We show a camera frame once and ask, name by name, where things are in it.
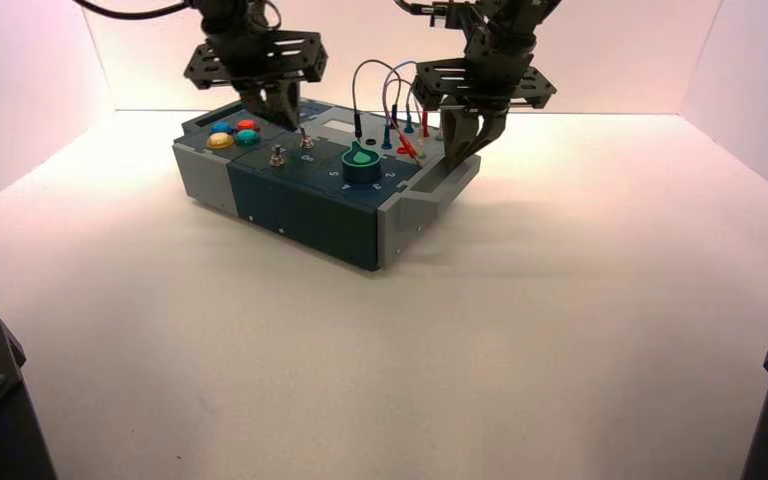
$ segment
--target yellow button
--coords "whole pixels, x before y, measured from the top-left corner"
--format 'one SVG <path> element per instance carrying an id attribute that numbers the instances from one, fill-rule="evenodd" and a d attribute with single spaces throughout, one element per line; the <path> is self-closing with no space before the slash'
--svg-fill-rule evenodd
<path id="1" fill-rule="evenodd" d="M 214 133 L 207 139 L 207 146 L 214 150 L 222 150 L 234 144 L 234 137 L 227 133 Z"/>

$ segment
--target white tabletop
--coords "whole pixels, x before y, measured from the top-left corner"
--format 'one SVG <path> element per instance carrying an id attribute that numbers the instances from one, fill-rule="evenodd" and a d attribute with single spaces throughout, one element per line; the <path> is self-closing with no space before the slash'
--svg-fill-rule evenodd
<path id="1" fill-rule="evenodd" d="M 736 479 L 768 183 L 673 116 L 511 118 L 369 274 L 188 199 L 195 113 L 0 194 L 0 315 L 63 479 Z"/>

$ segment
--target blue button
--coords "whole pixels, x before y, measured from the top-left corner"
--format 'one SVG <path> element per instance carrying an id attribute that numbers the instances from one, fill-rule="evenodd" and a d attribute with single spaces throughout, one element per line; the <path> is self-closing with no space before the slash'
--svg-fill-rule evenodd
<path id="1" fill-rule="evenodd" d="M 210 127 L 210 133 L 233 133 L 234 129 L 231 128 L 227 122 L 216 122 Z"/>

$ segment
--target white wall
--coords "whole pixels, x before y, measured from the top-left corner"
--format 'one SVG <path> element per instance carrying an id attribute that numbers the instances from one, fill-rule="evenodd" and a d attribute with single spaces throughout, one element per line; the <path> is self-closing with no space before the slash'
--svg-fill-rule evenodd
<path id="1" fill-rule="evenodd" d="M 724 1 L 682 114 L 768 180 L 768 1 Z"/>
<path id="2" fill-rule="evenodd" d="M 80 9 L 0 0 L 0 191 L 111 110 Z"/>
<path id="3" fill-rule="evenodd" d="M 106 0 L 141 10 L 170 0 Z M 345 104 L 354 67 L 460 56 L 460 32 L 431 30 L 426 18 L 391 0 L 280 0 L 285 28 L 320 31 L 331 56 L 325 81 L 303 95 Z M 539 27 L 535 65 L 560 89 L 558 112 L 678 112 L 720 0 L 564 0 Z M 182 74 L 203 41 L 197 12 L 129 23 L 90 15 L 90 26 L 120 109 L 208 109 L 230 90 L 196 91 Z M 363 76 L 377 79 L 374 69 Z M 362 93 L 366 108 L 375 95 Z"/>

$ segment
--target red button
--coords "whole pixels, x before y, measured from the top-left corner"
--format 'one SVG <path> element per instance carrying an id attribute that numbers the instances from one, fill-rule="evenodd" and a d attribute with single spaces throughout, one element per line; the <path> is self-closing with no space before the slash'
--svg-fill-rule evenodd
<path id="1" fill-rule="evenodd" d="M 237 124 L 237 130 L 241 132 L 243 130 L 254 130 L 255 132 L 259 132 L 260 125 L 254 120 L 240 120 L 240 123 Z"/>

